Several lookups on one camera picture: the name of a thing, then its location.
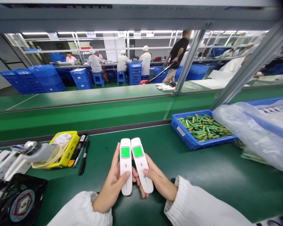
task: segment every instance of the red object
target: red object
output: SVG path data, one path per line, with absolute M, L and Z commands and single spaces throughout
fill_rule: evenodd
M 140 85 L 145 85 L 148 82 L 148 80 L 141 80 L 141 82 L 139 83 Z

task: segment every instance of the shorts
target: shorts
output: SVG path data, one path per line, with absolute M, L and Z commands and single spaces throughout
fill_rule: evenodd
M 169 72 L 166 76 L 167 79 L 171 79 L 172 77 L 175 77 L 177 69 L 169 69 Z

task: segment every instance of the pink shirt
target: pink shirt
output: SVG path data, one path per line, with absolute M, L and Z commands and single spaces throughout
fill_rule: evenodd
M 66 62 L 75 62 L 78 61 L 74 56 L 71 56 L 71 58 L 66 57 Z

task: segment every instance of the hand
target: hand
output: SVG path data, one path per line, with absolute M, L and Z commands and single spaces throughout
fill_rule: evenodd
M 119 196 L 119 193 L 122 190 L 122 187 L 130 177 L 130 171 L 127 171 L 122 176 L 120 176 L 119 162 L 118 162 L 119 146 L 120 143 L 117 144 L 111 163 L 111 168 L 108 173 L 107 179 L 104 183 L 104 186 L 102 188 L 102 191 L 93 201 L 92 206 L 94 212 L 107 213 L 110 210 L 110 208 L 115 204 L 117 197 Z
M 178 187 L 175 186 L 165 175 L 164 173 L 155 165 L 152 159 L 145 153 L 149 169 L 143 169 L 144 175 L 149 177 L 158 192 L 168 201 L 174 202 Z

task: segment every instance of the black fan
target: black fan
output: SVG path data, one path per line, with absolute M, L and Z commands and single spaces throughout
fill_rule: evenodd
M 15 174 L 0 180 L 0 226 L 33 226 L 40 211 L 47 180 Z

